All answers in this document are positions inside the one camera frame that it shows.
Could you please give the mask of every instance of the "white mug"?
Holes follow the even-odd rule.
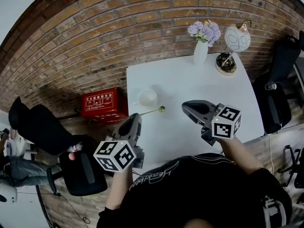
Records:
[[[144,107],[156,107],[157,106],[157,94],[154,90],[147,88],[140,91],[137,95],[137,102],[134,105],[141,105]]]

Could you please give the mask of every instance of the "flower vase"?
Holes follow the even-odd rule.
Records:
[[[208,42],[198,41],[194,50],[194,65],[202,66],[208,54]]]

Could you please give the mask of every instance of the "chair backrest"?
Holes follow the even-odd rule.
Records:
[[[18,98],[9,111],[9,123],[22,137],[52,155],[61,154],[77,143],[45,106],[38,104],[26,110]]]
[[[29,114],[29,109],[21,102],[20,97],[17,97],[9,110],[10,126],[17,130],[19,124],[23,121],[22,118]]]
[[[287,79],[290,71],[300,55],[300,42],[297,39],[280,40],[275,45],[275,52],[269,69],[268,82],[281,82]]]

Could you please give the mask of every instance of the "black chair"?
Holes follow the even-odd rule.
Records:
[[[295,156],[294,156],[295,154],[294,154],[292,148],[290,147],[290,145],[285,146],[285,148],[290,150],[291,159],[292,159],[293,164],[292,164],[292,166],[290,166],[284,170],[281,170],[281,169],[277,170],[278,173],[284,173],[284,172],[290,171],[290,177],[288,179],[288,182],[284,183],[282,186],[287,187],[289,185],[293,175],[295,173],[297,173],[297,176],[296,176],[295,182],[294,182],[294,187],[298,188],[298,189],[304,188],[304,150],[302,150],[302,154],[300,157],[301,150],[296,149],[294,152],[298,153],[298,154],[297,154],[297,157],[295,158]]]
[[[267,73],[259,76],[253,83],[260,108],[265,132],[270,134],[280,130],[291,120],[291,111],[280,82],[287,79],[304,44],[304,32],[300,39],[288,37],[280,40],[274,47],[274,55]]]
[[[54,180],[63,176],[71,195],[86,196],[107,189],[104,169],[93,157],[95,146],[93,140],[85,135],[71,135],[43,105],[28,109],[18,97],[9,111],[11,127],[37,147],[52,155],[59,155],[61,172],[52,174],[48,169],[48,180],[54,193],[57,189]],[[71,161],[66,150],[81,142],[83,150],[75,153]]]

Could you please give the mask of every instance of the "metal stick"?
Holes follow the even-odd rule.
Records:
[[[231,58],[231,56],[232,56],[232,53],[234,53],[234,51],[233,52],[231,52],[230,53],[230,55],[228,56],[228,58],[222,63],[222,66],[224,66],[225,65],[225,63],[229,60],[229,58]]]
[[[151,112],[156,112],[156,111],[159,111],[161,113],[163,113],[165,111],[165,107],[164,106],[160,106],[158,109],[156,110],[153,110],[153,111],[150,111],[150,112],[145,112],[145,113],[142,113],[142,114],[139,114],[139,116],[142,116],[142,115],[145,115],[145,114],[148,114],[148,113],[151,113]]]

